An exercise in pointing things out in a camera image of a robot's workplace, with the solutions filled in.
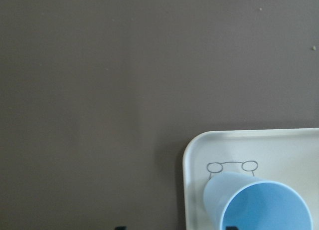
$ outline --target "light blue cup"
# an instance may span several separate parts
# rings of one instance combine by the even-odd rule
[[[233,172],[208,181],[203,195],[214,230],[312,230],[301,196],[278,182]]]

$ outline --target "tray rim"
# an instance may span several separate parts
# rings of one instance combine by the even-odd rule
[[[192,145],[196,143],[199,139],[207,136],[207,135],[215,135],[215,134],[242,134],[242,137],[249,136],[249,134],[252,133],[262,133],[265,132],[266,134],[270,133],[287,133],[291,134],[293,132],[318,132],[319,133],[319,127],[314,127],[314,128],[289,128],[289,129],[252,129],[252,130],[218,130],[218,131],[206,131],[201,134],[198,134],[195,136],[186,146],[183,158],[182,158],[182,168],[183,168],[183,187],[184,187],[184,206],[185,206],[185,221],[186,221],[186,230],[191,230],[189,228],[190,226],[190,218],[189,216],[189,201],[188,198],[186,197],[187,193],[187,184],[189,183],[189,180],[187,179],[187,169],[186,169],[186,164],[187,164],[187,158],[192,152]]]

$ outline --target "brown wall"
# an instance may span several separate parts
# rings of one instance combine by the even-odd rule
[[[319,0],[0,0],[0,229],[184,230],[190,139],[319,126],[318,16]]]

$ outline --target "cup rim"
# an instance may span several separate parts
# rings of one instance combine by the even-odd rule
[[[305,202],[305,200],[298,194],[298,192],[296,190],[294,190],[293,188],[283,184],[283,183],[280,183],[280,182],[276,182],[276,181],[271,181],[271,180],[259,180],[259,181],[256,181],[256,182],[253,182],[253,183],[249,183],[243,187],[241,187],[238,191],[236,191],[231,198],[229,198],[229,200],[227,201],[227,204],[225,205],[223,211],[222,211],[222,214],[221,214],[221,221],[219,221],[219,230],[222,229],[223,227],[223,222],[224,222],[224,217],[225,217],[225,213],[226,213],[226,210],[227,208],[229,207],[230,203],[233,201],[233,199],[240,193],[242,192],[243,190],[253,186],[253,185],[258,185],[258,184],[275,184],[275,185],[278,185],[278,186],[281,186],[285,189],[287,189],[288,191],[291,191],[299,200],[301,200],[301,202],[303,203],[303,205],[305,206],[306,208],[306,211],[308,213],[308,216],[309,216],[309,221],[310,221],[310,224],[311,224],[311,230],[314,228],[314,223],[313,223],[313,219],[311,217],[311,212]]]

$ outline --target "drawing on tray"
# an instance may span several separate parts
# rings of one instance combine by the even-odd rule
[[[255,176],[254,171],[258,169],[258,163],[255,160],[249,160],[246,162],[236,162],[236,161],[230,161],[230,162],[213,162],[208,163],[206,168],[209,172],[209,179],[213,176],[213,174],[218,174],[222,172],[225,168],[225,166],[231,166],[236,167],[236,165],[240,165],[241,169],[245,172],[251,172],[253,176]]]

